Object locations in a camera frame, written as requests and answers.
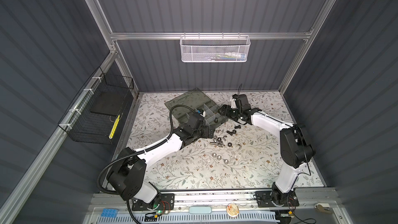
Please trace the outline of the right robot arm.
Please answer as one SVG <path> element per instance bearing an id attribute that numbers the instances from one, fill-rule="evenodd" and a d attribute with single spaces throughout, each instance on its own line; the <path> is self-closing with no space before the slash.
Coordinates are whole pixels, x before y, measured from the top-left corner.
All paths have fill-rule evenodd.
<path id="1" fill-rule="evenodd" d="M 274 183 L 274 191 L 280 194 L 292 191 L 298 176 L 308 168 L 315 154 L 310 142 L 305 139 L 305 127 L 279 120 L 259 108 L 252 108 L 244 94 L 234 94 L 231 104 L 222 105 L 218 113 L 239 124 L 264 129 L 279 139 L 284 164 Z"/>

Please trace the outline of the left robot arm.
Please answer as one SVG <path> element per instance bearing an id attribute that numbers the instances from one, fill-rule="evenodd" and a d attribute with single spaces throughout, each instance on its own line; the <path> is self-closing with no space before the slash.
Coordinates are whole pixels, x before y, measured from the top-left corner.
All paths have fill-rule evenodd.
<path id="1" fill-rule="evenodd" d="M 157 208 L 161 193 L 153 184 L 145 182 L 147 169 L 199 139 L 212 139 L 214 132 L 215 127 L 201 114 L 192 113 L 186 123 L 176 128 L 171 126 L 171 132 L 162 140 L 136 150 L 123 149 L 117 159 L 102 170 L 109 170 L 106 180 L 113 188 L 102 192 L 119 195 L 124 201 L 141 200 L 148 208 Z"/>

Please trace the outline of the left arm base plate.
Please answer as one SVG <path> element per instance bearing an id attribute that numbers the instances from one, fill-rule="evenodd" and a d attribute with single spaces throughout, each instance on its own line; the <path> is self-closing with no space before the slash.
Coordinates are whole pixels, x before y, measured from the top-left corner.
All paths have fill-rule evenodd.
<path id="1" fill-rule="evenodd" d="M 170 211 L 174 209 L 175 194 L 158 194 L 149 203 L 133 199 L 132 211 Z"/>

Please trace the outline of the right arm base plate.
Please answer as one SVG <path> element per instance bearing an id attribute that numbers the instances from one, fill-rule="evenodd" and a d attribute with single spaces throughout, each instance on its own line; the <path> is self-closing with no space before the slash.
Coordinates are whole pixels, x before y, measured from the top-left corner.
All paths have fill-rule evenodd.
<path id="1" fill-rule="evenodd" d="M 295 191 L 279 193 L 278 191 L 256 191 L 254 199 L 258 207 L 298 207 L 299 200 Z"/>

